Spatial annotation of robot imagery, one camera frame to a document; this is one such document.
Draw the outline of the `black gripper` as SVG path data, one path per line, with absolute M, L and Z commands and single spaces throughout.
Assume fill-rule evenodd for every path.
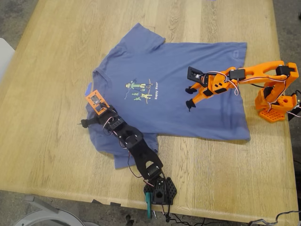
M 113 107 L 100 107 L 98 117 L 81 120 L 83 128 L 88 128 L 93 124 L 100 124 L 104 129 L 116 129 L 118 127 L 118 114 Z

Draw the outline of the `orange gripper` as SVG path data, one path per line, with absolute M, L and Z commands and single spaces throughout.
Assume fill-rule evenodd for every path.
M 191 108 L 195 108 L 198 102 L 208 99 L 208 96 L 220 94 L 229 89 L 234 89 L 234 94 L 238 95 L 238 82 L 230 80 L 229 72 L 209 72 L 202 76 L 201 81 L 205 82 L 205 87 L 193 85 L 185 89 L 185 92 L 188 94 L 193 94 L 200 90 L 200 93 L 194 98 L 186 101 L 189 111 Z

